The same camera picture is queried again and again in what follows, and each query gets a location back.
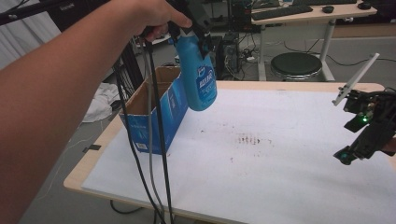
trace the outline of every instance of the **round stool seat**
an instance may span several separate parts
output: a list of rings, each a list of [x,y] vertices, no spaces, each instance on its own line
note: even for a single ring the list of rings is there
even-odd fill
[[[320,72],[321,66],[319,58],[302,52],[279,54],[271,61],[272,73],[287,79],[313,77]]]

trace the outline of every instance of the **open box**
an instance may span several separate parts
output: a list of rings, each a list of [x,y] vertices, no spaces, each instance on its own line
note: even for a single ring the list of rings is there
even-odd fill
[[[186,114],[188,108],[187,98],[181,82],[179,67],[158,67],[155,71],[159,94],[161,95],[163,132],[165,150],[167,151],[175,137],[178,126]],[[131,137],[134,141],[134,147],[140,152],[149,152],[149,87],[150,85],[146,80],[126,104]],[[152,86],[151,89],[152,153],[162,154],[157,107]],[[126,125],[122,111],[120,112],[120,118],[123,124]]]

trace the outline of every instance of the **forearm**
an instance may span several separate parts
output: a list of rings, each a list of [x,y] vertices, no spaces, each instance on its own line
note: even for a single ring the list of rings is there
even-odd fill
[[[2,223],[18,221],[82,120],[105,72],[128,40],[145,28],[137,19],[144,11],[133,4],[139,3],[111,1],[1,71]]]

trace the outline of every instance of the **wooden desk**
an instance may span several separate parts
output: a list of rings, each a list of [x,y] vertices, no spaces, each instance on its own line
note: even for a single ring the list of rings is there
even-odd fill
[[[218,82],[219,89],[228,89],[228,90],[287,90],[287,91],[329,91],[336,92],[338,87],[344,86],[342,83],[288,83],[288,82],[231,82],[231,81],[220,81]],[[357,88],[360,91],[382,91],[383,87],[378,84],[358,84]],[[97,139],[95,142],[96,145],[102,146],[100,150],[93,151],[89,150],[87,154],[82,158],[82,160],[78,163],[76,168],[71,172],[71,174],[64,181],[64,186],[68,189],[81,192],[81,193],[89,193],[98,197],[105,197],[108,199],[118,200],[125,203],[134,203],[139,206],[149,207],[148,203],[139,203],[136,201],[125,200],[121,197],[109,197],[105,194],[101,193],[92,193],[84,188],[82,188],[82,184],[85,179],[90,174],[94,165],[98,162],[102,153],[104,152],[106,146],[113,139],[113,137],[119,132],[119,130],[123,128],[120,119],[114,118],[114,120],[109,124],[109,126],[105,129],[103,134]],[[396,169],[396,160],[395,158],[391,159],[393,166]],[[176,211],[176,215],[185,216],[185,217],[193,217],[205,221],[211,221],[216,223],[230,223],[230,220],[224,220],[218,217],[208,217],[196,215],[193,213],[189,213],[187,211]]]
[[[290,15],[285,17],[272,18],[262,21],[251,20],[252,24],[261,25],[261,43],[279,40],[297,40],[297,39],[324,39],[321,53],[319,55],[322,61],[322,75],[327,81],[334,81],[332,72],[326,64],[326,55],[332,39],[332,32],[335,26],[336,19],[365,17],[376,13],[375,8],[368,10],[358,9],[357,4],[348,5],[334,5],[333,13],[326,14],[321,11],[321,6],[312,6],[312,12]],[[276,23],[293,23],[293,22],[310,22],[310,21],[328,21],[328,24],[309,24],[299,26],[277,26],[266,27],[266,24]],[[265,67],[264,67],[264,49],[265,45],[260,45],[260,59],[259,59],[259,80],[265,81]]]

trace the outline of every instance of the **gray cable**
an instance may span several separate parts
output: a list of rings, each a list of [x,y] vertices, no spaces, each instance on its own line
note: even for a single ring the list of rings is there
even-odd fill
[[[154,190],[155,197],[158,200],[158,203],[161,207],[162,215],[164,215],[163,203],[161,202],[160,196],[158,195],[157,188],[154,183],[154,176],[152,172],[152,119],[151,119],[151,95],[152,95],[152,72],[149,70],[149,62],[146,57],[146,51],[143,48],[143,39],[139,38],[140,48],[142,48],[142,56],[145,61],[145,71],[148,70],[148,153],[149,153],[149,176],[151,179],[151,186]]]

